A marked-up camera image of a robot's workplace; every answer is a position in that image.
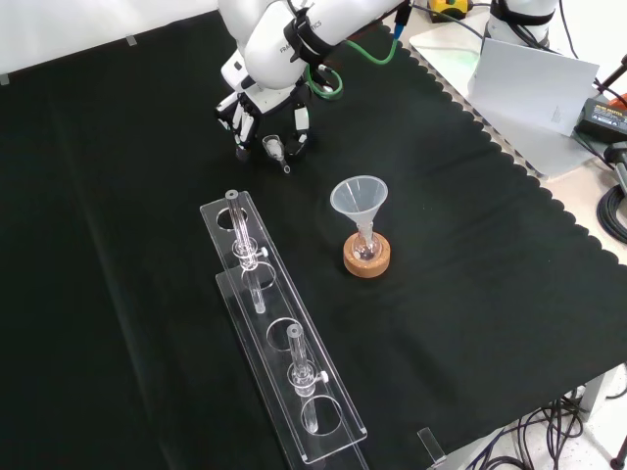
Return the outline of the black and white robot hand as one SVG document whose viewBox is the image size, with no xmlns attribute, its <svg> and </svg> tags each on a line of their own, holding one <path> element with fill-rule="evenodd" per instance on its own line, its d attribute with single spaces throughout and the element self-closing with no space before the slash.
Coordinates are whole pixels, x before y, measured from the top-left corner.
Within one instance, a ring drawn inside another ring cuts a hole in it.
<svg viewBox="0 0 627 470">
<path fill-rule="evenodd" d="M 295 131 L 287 139 L 287 156 L 300 158 L 305 153 L 310 136 L 310 116 L 302 97 L 303 87 L 303 80 L 281 90 L 253 85 L 244 91 L 233 91 L 217 105 L 217 121 L 231 132 L 238 160 L 246 162 L 249 159 L 262 118 L 286 106 L 291 108 L 295 124 Z"/>
</svg>

